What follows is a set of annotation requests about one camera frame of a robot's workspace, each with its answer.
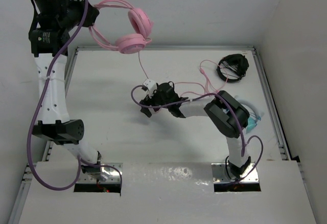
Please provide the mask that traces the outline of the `pink cat-ear headphones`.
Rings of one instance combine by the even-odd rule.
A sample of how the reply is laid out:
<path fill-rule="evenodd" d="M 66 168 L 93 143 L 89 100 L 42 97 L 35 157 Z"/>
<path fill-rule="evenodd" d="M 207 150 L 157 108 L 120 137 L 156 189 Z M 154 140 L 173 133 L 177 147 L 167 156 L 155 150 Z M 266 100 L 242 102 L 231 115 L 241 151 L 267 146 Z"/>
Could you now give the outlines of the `pink cat-ear headphones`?
<path fill-rule="evenodd" d="M 127 30 L 112 39 L 104 35 L 96 24 L 88 27 L 91 37 L 100 47 L 121 54 L 134 54 L 142 51 L 152 42 L 153 21 L 143 9 L 133 6 L 126 0 L 103 0 L 95 4 L 94 7 L 98 10 L 126 10 L 127 23 L 129 23 Z"/>

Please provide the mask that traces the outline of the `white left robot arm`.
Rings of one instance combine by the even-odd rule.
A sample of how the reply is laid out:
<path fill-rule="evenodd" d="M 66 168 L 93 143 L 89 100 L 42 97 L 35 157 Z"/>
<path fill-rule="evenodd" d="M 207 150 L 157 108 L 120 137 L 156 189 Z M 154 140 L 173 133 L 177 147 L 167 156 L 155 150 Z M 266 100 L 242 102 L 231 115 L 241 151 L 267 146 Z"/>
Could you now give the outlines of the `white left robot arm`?
<path fill-rule="evenodd" d="M 31 0 L 31 52 L 38 70 L 41 105 L 32 134 L 63 146 L 74 156 L 96 164 L 99 153 L 82 140 L 84 123 L 72 120 L 66 107 L 65 67 L 69 32 L 90 27 L 99 10 L 85 0 Z"/>

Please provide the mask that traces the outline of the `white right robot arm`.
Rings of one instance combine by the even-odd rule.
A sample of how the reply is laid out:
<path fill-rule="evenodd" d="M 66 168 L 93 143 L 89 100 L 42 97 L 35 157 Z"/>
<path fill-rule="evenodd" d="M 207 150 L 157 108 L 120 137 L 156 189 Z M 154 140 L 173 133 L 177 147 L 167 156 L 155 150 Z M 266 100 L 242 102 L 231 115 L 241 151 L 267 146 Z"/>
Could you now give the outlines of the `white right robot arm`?
<path fill-rule="evenodd" d="M 218 131 L 226 137 L 229 151 L 229 168 L 231 173 L 240 178 L 251 163 L 251 157 L 246 149 L 243 129 L 248 126 L 248 110 L 233 98 L 228 92 L 220 91 L 217 95 L 206 94 L 190 99 L 180 97 L 174 85 L 166 82 L 158 84 L 146 79 L 142 89 L 147 92 L 139 102 L 141 112 L 151 117 L 153 112 L 161 108 L 167 109 L 177 118 L 209 117 Z"/>

